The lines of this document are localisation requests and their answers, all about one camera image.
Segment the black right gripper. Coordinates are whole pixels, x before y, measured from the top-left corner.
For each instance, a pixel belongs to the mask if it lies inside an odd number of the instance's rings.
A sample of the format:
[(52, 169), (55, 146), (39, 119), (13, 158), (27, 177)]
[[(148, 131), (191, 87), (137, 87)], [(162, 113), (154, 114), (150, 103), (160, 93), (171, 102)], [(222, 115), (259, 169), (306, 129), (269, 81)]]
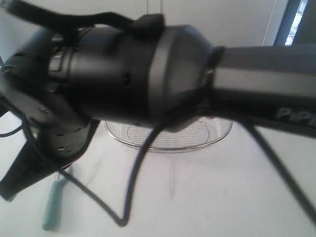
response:
[[(5, 61), (0, 92), (34, 127), (40, 151), (65, 167), (70, 157), (84, 148), (90, 121), (68, 101), (71, 50), (58, 46), (54, 37), (52, 31), (39, 29)], [(26, 142), (0, 181), (0, 197), (11, 202), (18, 193), (56, 171)]]

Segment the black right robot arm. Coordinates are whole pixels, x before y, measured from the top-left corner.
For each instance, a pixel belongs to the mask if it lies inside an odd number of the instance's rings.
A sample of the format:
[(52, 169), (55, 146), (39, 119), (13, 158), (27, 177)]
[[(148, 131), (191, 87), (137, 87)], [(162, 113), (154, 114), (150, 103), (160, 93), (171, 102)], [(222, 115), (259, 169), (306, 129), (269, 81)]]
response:
[(39, 31), (7, 59), (0, 94), (58, 168), (85, 152), (101, 120), (153, 127), (185, 105), (316, 134), (313, 45), (213, 47), (160, 14), (16, 17)]

